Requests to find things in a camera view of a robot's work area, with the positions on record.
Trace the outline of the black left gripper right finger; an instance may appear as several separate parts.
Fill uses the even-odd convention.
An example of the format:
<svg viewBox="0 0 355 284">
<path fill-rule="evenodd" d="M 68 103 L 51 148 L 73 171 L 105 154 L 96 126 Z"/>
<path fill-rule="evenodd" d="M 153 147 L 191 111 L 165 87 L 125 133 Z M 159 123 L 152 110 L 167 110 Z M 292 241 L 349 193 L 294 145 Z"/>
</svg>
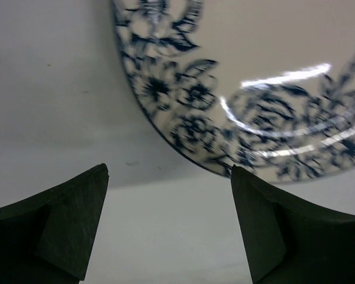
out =
<svg viewBox="0 0 355 284">
<path fill-rule="evenodd" d="M 253 283 L 355 283 L 355 215 L 234 166 L 231 188 Z"/>
</svg>

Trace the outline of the blue floral white plate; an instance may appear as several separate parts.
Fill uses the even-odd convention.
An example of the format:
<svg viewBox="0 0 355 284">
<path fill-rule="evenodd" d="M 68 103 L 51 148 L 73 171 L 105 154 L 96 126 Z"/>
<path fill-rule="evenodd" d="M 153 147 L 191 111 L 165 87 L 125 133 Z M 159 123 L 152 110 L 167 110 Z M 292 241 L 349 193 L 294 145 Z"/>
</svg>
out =
<svg viewBox="0 0 355 284">
<path fill-rule="evenodd" d="M 130 89 L 184 158 L 301 182 L 355 167 L 355 1 L 112 1 Z"/>
</svg>

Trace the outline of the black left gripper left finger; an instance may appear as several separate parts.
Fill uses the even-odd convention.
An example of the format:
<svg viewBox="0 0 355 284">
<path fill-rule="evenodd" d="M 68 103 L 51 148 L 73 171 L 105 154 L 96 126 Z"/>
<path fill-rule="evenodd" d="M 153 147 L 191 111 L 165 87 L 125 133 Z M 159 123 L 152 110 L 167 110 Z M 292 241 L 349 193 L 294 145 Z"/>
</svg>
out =
<svg viewBox="0 0 355 284">
<path fill-rule="evenodd" d="M 109 182 L 99 164 L 0 208 L 0 283 L 85 279 Z"/>
</svg>

